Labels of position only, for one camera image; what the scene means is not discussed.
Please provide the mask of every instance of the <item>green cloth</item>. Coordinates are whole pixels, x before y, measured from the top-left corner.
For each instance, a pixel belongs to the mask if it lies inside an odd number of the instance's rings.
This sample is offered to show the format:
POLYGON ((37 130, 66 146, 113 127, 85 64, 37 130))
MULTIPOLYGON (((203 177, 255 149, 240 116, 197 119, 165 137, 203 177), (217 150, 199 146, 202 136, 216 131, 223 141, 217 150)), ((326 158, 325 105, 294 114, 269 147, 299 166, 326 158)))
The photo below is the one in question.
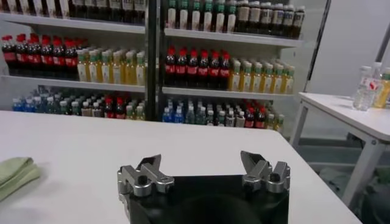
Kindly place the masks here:
POLYGON ((32 158, 16 157, 0 163, 0 201, 23 185, 40 177, 40 170, 32 158))

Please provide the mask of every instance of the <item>white table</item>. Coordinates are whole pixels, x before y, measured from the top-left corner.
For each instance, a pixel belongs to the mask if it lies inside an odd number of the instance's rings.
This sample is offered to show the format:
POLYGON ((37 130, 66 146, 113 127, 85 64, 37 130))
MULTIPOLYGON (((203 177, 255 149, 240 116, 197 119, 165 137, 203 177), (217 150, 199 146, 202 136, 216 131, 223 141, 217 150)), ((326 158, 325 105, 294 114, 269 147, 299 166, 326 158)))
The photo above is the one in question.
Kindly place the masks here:
POLYGON ((244 174, 240 150, 289 164, 289 223, 361 223, 276 131, 5 111, 0 124, 0 160, 31 156, 43 171, 0 203, 0 223, 128 223, 120 166, 161 153, 167 175, 244 174))
POLYGON ((292 130, 290 144, 298 146, 308 110, 320 111, 346 124, 348 131, 366 144, 353 170, 342 196, 349 206, 354 195, 368 183, 375 166, 390 142, 390 110, 370 108, 357 111, 352 108, 352 99, 346 96, 332 96, 313 93, 299 93, 301 103, 292 130))

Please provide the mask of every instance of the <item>metal gripper jaw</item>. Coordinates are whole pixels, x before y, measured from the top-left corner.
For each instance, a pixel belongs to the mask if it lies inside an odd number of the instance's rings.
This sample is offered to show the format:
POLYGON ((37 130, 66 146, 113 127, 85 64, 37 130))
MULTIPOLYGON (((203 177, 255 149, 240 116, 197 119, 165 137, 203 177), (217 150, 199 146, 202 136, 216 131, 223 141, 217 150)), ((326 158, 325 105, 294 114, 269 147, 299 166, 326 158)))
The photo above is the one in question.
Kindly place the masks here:
POLYGON ((290 188, 290 167, 285 162, 278 162, 272 171, 272 166, 261 155, 241 151, 247 174, 243 175, 243 187, 255 192, 266 189, 272 193, 282 193, 290 188))

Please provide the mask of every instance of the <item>shelf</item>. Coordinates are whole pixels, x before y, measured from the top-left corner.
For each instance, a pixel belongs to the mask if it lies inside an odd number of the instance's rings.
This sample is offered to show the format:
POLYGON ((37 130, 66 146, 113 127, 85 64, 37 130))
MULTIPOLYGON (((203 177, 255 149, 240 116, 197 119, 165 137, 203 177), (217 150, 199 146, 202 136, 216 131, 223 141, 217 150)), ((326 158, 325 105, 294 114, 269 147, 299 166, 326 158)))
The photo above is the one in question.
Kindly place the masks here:
POLYGON ((18 77, 18 76, 10 76, 10 75, 2 75, 1 78, 6 82, 12 82, 16 84, 28 83, 34 85, 57 86, 57 87, 67 87, 67 88, 100 89, 100 90, 109 90, 109 91, 133 92, 133 93, 145 92, 144 86, 78 82, 78 81, 67 81, 67 80, 57 80, 57 79, 40 79, 40 78, 18 77))
POLYGON ((302 40, 292 40, 282 37, 272 37, 267 35, 256 34, 237 34, 237 33, 216 33, 216 32, 204 32, 195 30, 180 30, 165 28, 164 33, 169 37, 186 37, 197 38, 206 40, 218 40, 218 41, 230 41, 239 43, 251 43, 251 44, 266 44, 281 47, 301 47, 303 45, 302 40))
POLYGON ((186 89, 175 87, 163 87, 163 93, 185 96, 206 96, 206 97, 221 97, 221 98, 236 98, 236 99, 252 99, 252 100, 285 100, 293 98, 293 95, 287 94, 270 94, 270 93, 242 93, 222 90, 209 89, 186 89))
POLYGON ((17 15, 9 13, 0 13, 0 20, 23 23, 37 24, 56 27, 69 27, 88 30, 104 30, 122 33, 145 33, 144 26, 134 26, 127 24, 111 23, 108 21, 87 21, 78 19, 57 19, 41 16, 17 15))

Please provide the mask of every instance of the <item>table leg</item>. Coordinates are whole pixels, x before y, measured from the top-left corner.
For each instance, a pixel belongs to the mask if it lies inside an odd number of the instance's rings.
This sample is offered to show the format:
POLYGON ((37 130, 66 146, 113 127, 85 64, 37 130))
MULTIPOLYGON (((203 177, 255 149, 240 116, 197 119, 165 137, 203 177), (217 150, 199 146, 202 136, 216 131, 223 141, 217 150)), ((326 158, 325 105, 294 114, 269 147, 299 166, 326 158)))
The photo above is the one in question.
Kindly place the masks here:
POLYGON ((305 107, 301 102, 299 105, 297 117, 295 119, 294 128, 292 129, 293 133, 291 134, 290 137, 290 145, 294 149, 297 149, 298 147, 300 134, 302 134, 303 125, 305 124, 307 111, 308 111, 307 107, 305 107))
POLYGON ((355 194, 361 190, 362 187, 365 187, 372 178, 374 169, 385 148, 386 145, 379 143, 377 139, 371 138, 371 140, 366 141, 366 145, 360 154, 341 199, 347 206, 350 206, 355 194))

